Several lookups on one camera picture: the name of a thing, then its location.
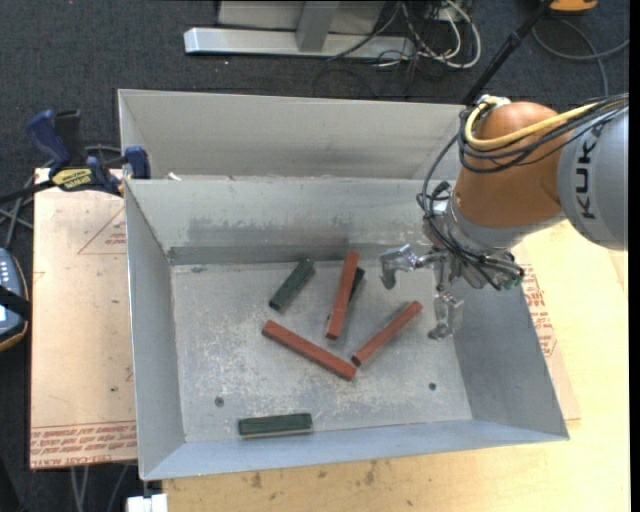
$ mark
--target blue clamp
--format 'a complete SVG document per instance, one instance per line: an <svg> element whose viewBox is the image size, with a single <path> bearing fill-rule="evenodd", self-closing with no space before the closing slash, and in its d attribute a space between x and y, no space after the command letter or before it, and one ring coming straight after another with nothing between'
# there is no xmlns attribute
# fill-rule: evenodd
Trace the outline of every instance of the blue clamp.
<svg viewBox="0 0 640 512"><path fill-rule="evenodd" d="M121 196L122 180L111 174L98 158L86 154L79 124L79 111L54 116L52 110L45 110L27 125L27 135L32 143L53 161L49 169L52 186L67 192L96 190ZM130 177L151 177L147 154L140 146L127 148L121 161L129 164Z"/></svg>

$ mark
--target bin floor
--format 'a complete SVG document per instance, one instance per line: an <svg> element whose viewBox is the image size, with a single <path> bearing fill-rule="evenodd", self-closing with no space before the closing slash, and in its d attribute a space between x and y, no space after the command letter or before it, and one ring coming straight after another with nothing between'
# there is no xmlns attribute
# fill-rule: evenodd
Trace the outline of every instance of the bin floor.
<svg viewBox="0 0 640 512"><path fill-rule="evenodd" d="M376 258L337 341L324 337L341 261L315 274L281 312L269 299L296 262L171 267L182 420L187 442L238 437L242 418L308 412L328 431L472 419L451 338L435 341L433 275L399 273L386 290ZM261 334L271 319L335 355L353 353L409 302L424 308L345 381Z"/></svg>

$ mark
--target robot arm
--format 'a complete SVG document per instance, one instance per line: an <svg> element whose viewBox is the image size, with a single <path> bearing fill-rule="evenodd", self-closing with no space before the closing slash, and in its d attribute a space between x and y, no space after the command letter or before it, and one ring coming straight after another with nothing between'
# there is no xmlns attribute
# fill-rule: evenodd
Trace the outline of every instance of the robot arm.
<svg viewBox="0 0 640 512"><path fill-rule="evenodd" d="M452 203L465 233L508 248L566 216L590 241L626 249L628 96L562 115L528 102L477 110L488 113L475 130L473 112L465 120Z"/></svg>
<svg viewBox="0 0 640 512"><path fill-rule="evenodd" d="M527 234L568 218L590 241L627 248L628 94L557 114L545 106L483 97L461 115L456 138L425 178L418 203L425 256L409 247L385 252L382 280L397 270L432 267L438 327L450 334L462 305L449 293L462 277L472 287L518 285L523 270L509 249ZM455 187L443 182L429 194L439 160L458 142L461 170Z"/></svg>

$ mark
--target black cable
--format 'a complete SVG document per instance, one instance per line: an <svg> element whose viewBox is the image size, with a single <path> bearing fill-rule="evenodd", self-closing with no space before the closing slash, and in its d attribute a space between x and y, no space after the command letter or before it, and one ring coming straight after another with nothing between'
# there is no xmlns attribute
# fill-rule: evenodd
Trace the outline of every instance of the black cable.
<svg viewBox="0 0 640 512"><path fill-rule="evenodd" d="M420 18L412 12L412 9L410 8L411 4L409 5L408 11L409 11L409 14L412 14L415 19L422 22L422 29L419 31L418 44L419 45L424 44L425 46L431 48L436 42L437 30L434 30L434 27L437 28L438 26L437 24L440 23L438 19L442 9L442 4L440 2L433 2L433 3L427 4L427 6L429 8L429 14L424 18ZM409 22L407 22L405 39L415 40L416 38L414 34L412 34L411 32ZM442 62L439 62L435 59L430 59L430 58L421 58L415 52L414 52L413 58L416 59L416 63L413 71L418 72L426 80L439 81L439 80L442 80L446 75L447 67ZM428 69L429 66L439 68L441 72L439 74L432 73Z"/></svg>
<svg viewBox="0 0 640 512"><path fill-rule="evenodd" d="M118 481L116 482L116 485L113 488L113 491L111 493L111 497L109 498L109 503L107 505L107 508L105 509L105 512L111 512L111 510L113 510L113 506L115 505L116 500L118 498L118 492L120 491L120 486L122 485L122 482L124 480L125 475L127 474L127 471L129 470L129 467L130 467L130 464L125 464L124 468L120 472L120 476L118 477Z"/></svg>
<svg viewBox="0 0 640 512"><path fill-rule="evenodd" d="M447 4L449 6L454 6L455 4L453 2L447 2ZM416 27L414 25L413 20L411 19L410 15L409 15L409 9L407 8L407 3L406 2L402 2L401 5L402 8L402 14L403 14L403 18L405 20L405 23L407 25L407 35L406 38L410 39L414 42L416 49L417 49L417 54L418 57L423 57L427 60L434 60L438 63L440 63L442 66L444 66L445 68L454 68L457 70L462 70L462 69L468 69L469 67L471 67L475 62L469 62L468 61L468 57L467 60L465 60L462 63L455 63L455 62L449 62L450 59L452 59L453 55L449 56L448 58L445 57L444 53L441 53L440 51L434 50L433 48L435 48L435 42L436 42L436 30L433 30L434 26L434 22L436 22L437 19L439 19L437 16L439 16L439 12L440 12L440 8L438 8L437 11L432 11L430 13L430 18L429 18L429 22L427 23L424 19L422 19L421 21L423 22L423 29L422 29L422 33L420 33L420 31L416 30ZM452 25L453 29L456 32L456 40L458 43L458 47L456 48L456 54L464 54L464 53L468 53L468 52L472 52L473 48L474 48L474 44L473 42L475 41L474 39L474 28L473 28L473 21L471 19L471 15L467 14L466 15L466 21L467 23L465 24L466 27L470 28L471 30L471 36L469 38L469 48L467 49L467 52L464 51L463 47L464 47L464 41L465 38L462 37L460 31L457 28L456 23L450 19L450 24ZM424 34L424 30L425 28L429 26L430 29L430 35L431 35L431 42L428 42L426 40L425 34ZM478 38L478 48L477 48L477 52L480 52L480 42L479 42L479 38Z"/></svg>
<svg viewBox="0 0 640 512"><path fill-rule="evenodd" d="M31 176L27 182L24 184L23 189L27 189L33 183L35 176ZM9 224L9 229L7 230L7 237L4 242L4 248L7 250L11 249L11 244L13 243L13 236L16 231L16 225L18 224L18 219L20 216L20 209L24 205L24 198L20 197L16 201L15 206L13 207L13 211L11 212L11 223Z"/></svg>
<svg viewBox="0 0 640 512"><path fill-rule="evenodd" d="M395 6L393 7L393 10L391 11L389 19L385 23L383 23L382 26L379 29L374 29L371 34L366 36L362 41L360 41L355 46L352 46L351 48L349 48L349 49L347 49L347 50L345 50L343 52L340 52L337 55L333 55L333 56L329 57L327 59L327 62L331 62L331 61L334 61L334 60L342 59L343 57L346 57L347 55L352 54L356 50L359 50L360 48L362 48L365 44L367 44L369 41L371 41L374 37L380 35L387 28L389 28L389 25L391 25L393 20L398 15L398 11L399 10L400 10L400 2L396 2Z"/></svg>
<svg viewBox="0 0 640 512"><path fill-rule="evenodd" d="M427 46L427 40L426 37L428 35L433 35L434 31L430 30L429 33L425 33L427 30L427 26L429 28L433 28L432 27L432 23L433 23L433 16L435 15L435 13L439 12L440 7L437 7L437 11L432 10L430 12L430 17L428 19L424 19L424 18L418 18L418 20L422 23L422 27L421 29L418 30L411 30L412 27L414 27L412 20L409 17L409 9L407 9L407 4L406 2L401 2L401 10L402 10L402 15L403 18L405 20L405 24L406 24L406 34L404 36L405 41L413 41L414 45L415 45L415 50L414 54L412 56L412 58L409 61L409 64L407 66L407 69L405 71L405 76L404 76L404 83L402 86L402 97L403 98L408 98L410 93L411 93L411 88L413 87L413 83L415 81L415 75L416 75L416 71L420 71L419 70L419 65L420 65L420 61L421 58L418 55L418 52L421 51L425 46Z"/></svg>
<svg viewBox="0 0 640 512"><path fill-rule="evenodd" d="M544 144L547 144L555 139L557 139L558 137L560 137L561 135L564 135L565 133L568 133L570 131L573 131L575 129L580 128L580 133L578 133L577 135L574 133L572 135L572 137L570 139L568 139L567 141L565 141L563 144L559 144L558 147L553 148L552 150L550 150L545 156L548 156L549 154L553 153L554 151L557 151L558 149L560 149L561 147L565 146L566 144L568 144L569 142L571 142L572 140L574 140L577 136L581 135L582 133L584 133L585 131L589 130L593 124L600 123L600 122L606 122L607 120L613 118L615 115L617 115L617 113L623 109L626 108L626 106L628 105L628 93L622 94L622 95L617 95L617 96L613 96L611 98L607 98L601 101L598 101L595 103L595 105L592 106L592 108L590 108L588 111L583 112L582 114L575 116L572 119L569 119L567 121L565 121L564 123L562 123L560 126L554 127L551 130L549 130L547 133L545 133L544 135L542 135L541 137L539 137L538 139L536 139L535 141L526 144L524 146L520 146L516 149L513 150L504 150L505 148L509 148L512 147L513 145L517 144L518 142L520 142L522 140L518 139L512 142L509 142L503 146L500 147L496 147L494 149L491 149L490 151L483 151L483 150L474 150L473 146L469 144L469 142L466 140L465 136L464 136L464 129L465 129L465 125L468 119L468 116L471 113L471 109L467 109L465 112L463 112L463 114L461 115L461 125L460 125L460 129L458 131L458 144L459 144L459 156L460 156L460 160L462 162L462 164L468 168L469 170L473 171L473 172L478 172L478 173L494 173L494 172L500 172L503 170L506 170L510 167L514 167L517 165L529 165L533 162L523 162L533 151L535 151L536 149L538 149L539 147L541 147ZM514 157L511 160L508 160L506 162L501 162L501 163L495 163L496 160L499 159L505 159L508 157ZM540 161L542 158L544 158L545 156L542 157L538 157L535 161ZM467 157L473 157L476 159L485 159L485 160L490 160L493 161L495 163L494 167L483 167L483 168L479 168L476 167L472 164L469 163Z"/></svg>
<svg viewBox="0 0 640 512"><path fill-rule="evenodd" d="M29 204L31 204L33 202L33 197L27 197L23 203L22 206L27 206ZM4 224L5 222L13 219L13 215L11 214L11 212L8 212L7 210L3 210L2 208L0 208L0 215L2 215L2 218L0 218L0 224ZM27 229L33 229L33 224L18 218L17 220L18 224L20 224L21 226L24 226Z"/></svg>
<svg viewBox="0 0 640 512"><path fill-rule="evenodd" d="M458 140L458 136L454 135L451 138L451 140L447 143L447 145L440 150L440 153L438 153L438 156L433 161L433 164L431 164L431 167L429 168L427 175L424 177L424 180L422 182L422 195L421 195L422 199L421 201L420 199L418 200L418 204L420 204L420 207L424 212L428 211L427 199L432 199L432 196L429 196L427 194L427 187L429 185L429 181L431 181L431 177L436 172L436 169L440 165L440 162L442 161L444 156L447 154L447 152L451 149L451 147L455 144L457 140Z"/></svg>
<svg viewBox="0 0 640 512"><path fill-rule="evenodd" d="M15 201L16 199L19 199L21 197L27 197L37 192L40 192L42 190L46 190L48 188L52 188L55 186L56 185L54 183L47 181L43 183L38 183L37 185L31 185L30 187L22 190L17 190L15 192L7 194L6 196L0 197L0 206L5 203L10 203L11 201Z"/></svg>
<svg viewBox="0 0 640 512"><path fill-rule="evenodd" d="M615 53L619 52L620 50L623 50L624 48L626 48L629 45L629 39L627 39L626 41L622 42L622 44L620 44L620 45L618 45L618 46L616 46L614 48L611 48L609 50L605 50L603 52L598 52L595 49L595 46L593 45L591 40L578 27L576 27L575 25L573 25L573 24L571 24L568 21L563 20L563 19L557 19L557 18L551 18L551 19L553 19L555 21L558 21L560 23L563 23L564 25L566 25L566 26L570 27L571 29L573 29L582 38L582 40L586 43L586 45L589 47L589 49L591 50L591 55L570 55L570 54L559 52L559 51L549 47L547 44L545 44L540 39L540 36L537 34L537 32L535 30L532 30L531 35L533 36L535 41L542 48L544 48L546 51L548 51L552 55L555 55L556 57L560 57L562 59L578 61L578 62L595 60L596 63L598 64L598 69L600 70L600 77L602 78L602 89L604 91L604 95L608 96L609 95L609 81L607 79L607 72L604 69L604 63L602 62L602 59L606 58L606 57L610 57L611 55L614 55Z"/></svg>
<svg viewBox="0 0 640 512"><path fill-rule="evenodd" d="M366 78L364 76L362 76L360 73L358 73L357 71L354 71L353 69L348 69L348 68L333 68L333 69L326 69L324 71L321 71L313 79L313 82L312 82L311 85L312 85L312 88L313 88L313 93L316 96L316 98L333 96L333 95L329 95L329 94L320 95L318 93L318 84L323 78L328 77L329 75L334 74L334 73L344 73L346 75L349 75L349 76L352 76L352 77L356 78L357 81L359 82L359 85L360 85L360 91L368 90L373 98L377 99L377 98L380 97L378 92L366 80ZM357 96L358 97L362 97L363 94L358 93Z"/></svg>
<svg viewBox="0 0 640 512"><path fill-rule="evenodd" d="M427 220L432 232L436 235L436 237L445 246L450 254L455 256L458 261L460 261L464 266L471 266L476 271L478 271L478 273L480 273L480 275L484 277L486 282L489 283L492 288L497 291L500 291L502 289L501 286L491 278L491 276L485 271L483 267L492 268L501 272L505 271L504 268L496 268L496 265L490 264L488 258L483 254L475 254L466 250L464 247L457 243L455 238L451 236L451 233L449 233L448 237L445 236L435 223L433 215L429 216ZM511 272L512 278L517 278L524 272L520 267L517 268L520 270L520 272L518 272L516 269L513 269L513 271Z"/></svg>
<svg viewBox="0 0 640 512"><path fill-rule="evenodd" d="M378 95L378 98L380 99L388 99L389 98L389 89L391 88L391 86L398 81L399 78L402 77L402 75L404 75L404 80L403 80L403 85L402 85L402 90L401 90L401 97L402 99L406 98L406 89L407 89L407 75L409 73L409 69L410 66L412 64L412 62L414 61L414 59L416 58L415 53L413 54L408 54L407 53L407 39L405 38L405 43L404 46L402 48L402 50L385 50L384 52L380 53L380 55L378 55L378 57L376 58L376 60L374 62L369 62L368 64L372 67L375 68L376 70L376 74L379 73L383 73L383 74L390 74L391 77L388 78L386 80L386 83L383 87L383 89L381 90L381 92ZM390 64L388 62L383 62L383 57L386 54L397 54L399 57L397 59L397 61L393 64ZM404 71L404 73L401 72L402 68L406 65L406 70Z"/></svg>
<svg viewBox="0 0 640 512"><path fill-rule="evenodd" d="M537 31L534 28L534 30L532 30L531 34L533 35L533 37L536 40L536 42L540 46L542 46L545 50L547 50L550 54L555 55L556 57L561 57L563 59L576 60L576 61L590 61L590 60L595 60L595 59L604 59L606 57L610 57L610 56L618 53L621 50L624 50L627 46L629 46L629 39L627 38L622 43L620 43L618 46L610 48L609 50L604 50L602 52L596 52L596 51L594 51L593 45L591 44L591 41L589 40L589 38L578 27L576 27L572 23L569 23L568 21L563 20L563 19L559 19L559 18L551 18L551 19L554 20L554 21L558 21L560 23L564 23L568 27L571 27L573 30L575 30L576 33L578 33L582 37L582 39L589 45L589 47L590 47L590 49L592 51L591 55L572 55L572 54L569 54L569 53L559 52L558 50L555 50L555 49L551 48L550 46L548 46L546 43L544 43L540 39L540 36L537 34Z"/></svg>
<svg viewBox="0 0 640 512"><path fill-rule="evenodd" d="M17 313L25 320L31 316L31 303L0 284L0 306Z"/></svg>
<svg viewBox="0 0 640 512"><path fill-rule="evenodd" d="M480 78L471 87L466 96L462 99L463 105L472 103L482 88L489 83L491 78L496 74L500 67L505 63L509 55L520 45L523 38L533 29L538 20L543 16L546 9L551 5L553 0L542 0L532 16L525 21L517 30L509 34L509 37L502 45L498 53L491 59L491 63L487 66Z"/></svg>
<svg viewBox="0 0 640 512"><path fill-rule="evenodd" d="M438 238L438 240L445 247L445 249L451 255L455 256L458 259L458 261L462 263L462 265L472 266L474 269L476 269L480 273L480 275L482 275L485 278L485 280L494 289L500 290L500 286L497 283L495 283L491 278L491 276L487 274L487 272L485 272L484 269L482 268L482 265L479 262L481 255L475 255L474 253L471 253L470 251L466 250L464 247L462 247L460 244L456 242L455 238L451 236L451 233L449 233L449 236L445 236L445 234L442 233L442 231L436 224L435 214L433 213L433 203L435 201L444 200L444 198L442 198L439 195L443 191L441 190L443 188L442 185L445 185L445 182L441 183L438 187L436 187L436 189L434 189L433 193L430 196L428 196L429 206L427 207L425 205L426 213L424 218L429 223L432 233L436 236L436 238Z"/></svg>

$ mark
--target red wooden block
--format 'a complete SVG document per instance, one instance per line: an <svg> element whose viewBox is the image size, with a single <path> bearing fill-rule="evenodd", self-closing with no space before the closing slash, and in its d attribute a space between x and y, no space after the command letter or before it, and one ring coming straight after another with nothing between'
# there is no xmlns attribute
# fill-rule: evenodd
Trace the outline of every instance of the red wooden block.
<svg viewBox="0 0 640 512"><path fill-rule="evenodd" d="M329 339L337 340L342 332L344 316L347 313L349 296L351 295L351 288L353 287L353 280L356 276L356 270L358 269L359 259L360 255L355 251L349 251L347 257L344 259L342 276L340 277L338 291L336 292L336 298L333 302L333 310L329 317L329 325L325 331L325 336Z"/></svg>
<svg viewBox="0 0 640 512"><path fill-rule="evenodd" d="M351 361L356 366L360 366L369 359L377 350L382 348L391 338L393 338L400 329L402 329L409 321L422 311L422 304L413 301L398 316L391 320L383 329L375 334L369 341L360 347L351 357Z"/></svg>
<svg viewBox="0 0 640 512"><path fill-rule="evenodd" d="M262 334L345 380L351 380L356 375L356 368L354 366L334 356L331 352L305 340L287 328L282 327L273 320L267 321L262 328Z"/></svg>

